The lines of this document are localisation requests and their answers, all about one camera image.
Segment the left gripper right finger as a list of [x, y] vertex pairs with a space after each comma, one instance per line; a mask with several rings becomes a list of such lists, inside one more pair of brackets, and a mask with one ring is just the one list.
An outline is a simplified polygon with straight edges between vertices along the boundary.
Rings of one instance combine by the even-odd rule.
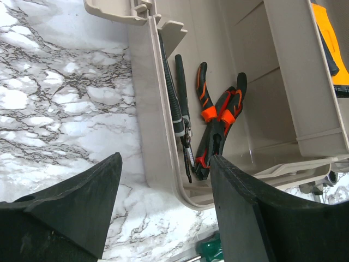
[[221, 155], [210, 176], [225, 261], [348, 261], [348, 203], [281, 191]]

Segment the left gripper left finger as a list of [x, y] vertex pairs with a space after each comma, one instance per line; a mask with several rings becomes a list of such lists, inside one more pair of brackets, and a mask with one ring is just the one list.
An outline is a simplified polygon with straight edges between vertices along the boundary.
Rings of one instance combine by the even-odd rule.
[[114, 153], [58, 184], [1, 202], [1, 261], [98, 261], [122, 172]]

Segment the green stubby screwdriver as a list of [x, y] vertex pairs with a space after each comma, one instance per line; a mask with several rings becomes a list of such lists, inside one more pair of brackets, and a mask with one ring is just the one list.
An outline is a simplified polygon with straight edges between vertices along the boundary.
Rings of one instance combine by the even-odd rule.
[[195, 251], [195, 255], [183, 254], [172, 261], [224, 261], [220, 233], [216, 232], [210, 239], [199, 242]]

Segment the beige translucent tool box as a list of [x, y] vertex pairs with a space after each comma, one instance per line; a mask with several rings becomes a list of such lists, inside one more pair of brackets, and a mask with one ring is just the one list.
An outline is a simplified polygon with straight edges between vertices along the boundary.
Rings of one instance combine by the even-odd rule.
[[348, 172], [348, 99], [337, 98], [311, 1], [85, 1], [126, 24], [147, 183], [194, 210], [213, 207], [210, 171], [192, 183], [175, 136], [159, 35], [177, 87], [183, 60], [195, 156], [207, 126], [196, 92], [208, 65], [213, 103], [247, 76], [243, 109], [222, 156], [279, 189]]

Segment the red black pliers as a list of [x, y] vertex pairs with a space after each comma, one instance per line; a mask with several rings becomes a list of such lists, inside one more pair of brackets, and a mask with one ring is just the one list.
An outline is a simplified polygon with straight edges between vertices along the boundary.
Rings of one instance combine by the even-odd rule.
[[237, 76], [237, 86], [229, 87], [213, 103], [206, 82], [207, 68], [207, 63], [202, 62], [196, 77], [201, 116], [207, 124], [195, 156], [194, 172], [200, 181], [206, 180], [209, 175], [211, 156], [222, 155], [227, 135], [242, 112], [247, 91], [247, 76], [241, 72]]

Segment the grey wire stripper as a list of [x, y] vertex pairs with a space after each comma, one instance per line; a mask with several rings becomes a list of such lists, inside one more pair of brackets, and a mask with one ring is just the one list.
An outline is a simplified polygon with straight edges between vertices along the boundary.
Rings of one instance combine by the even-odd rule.
[[177, 77], [177, 87], [175, 87], [161, 35], [159, 35], [159, 43], [164, 66], [167, 95], [170, 103], [174, 134], [176, 137], [180, 138], [180, 141], [182, 143], [185, 173], [189, 183], [192, 183], [191, 171], [195, 167], [195, 162], [191, 148], [191, 120], [188, 107], [183, 60], [181, 55], [175, 55]]

